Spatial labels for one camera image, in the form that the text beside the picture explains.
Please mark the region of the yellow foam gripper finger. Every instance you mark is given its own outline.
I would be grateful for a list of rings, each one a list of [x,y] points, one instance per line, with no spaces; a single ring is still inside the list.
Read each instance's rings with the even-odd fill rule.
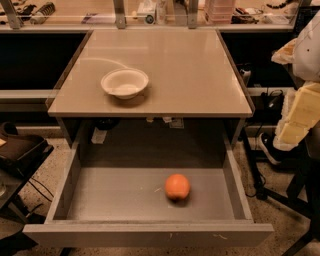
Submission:
[[[305,82],[298,90],[288,90],[281,115],[272,145],[290,151],[320,121],[320,83]]]

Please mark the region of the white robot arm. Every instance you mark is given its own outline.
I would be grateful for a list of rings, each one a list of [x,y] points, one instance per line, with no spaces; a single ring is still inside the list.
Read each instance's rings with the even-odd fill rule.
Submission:
[[[320,120],[320,11],[298,37],[277,50],[271,60],[291,64],[293,75],[304,81],[288,92],[277,124],[273,146],[281,151],[295,148]]]

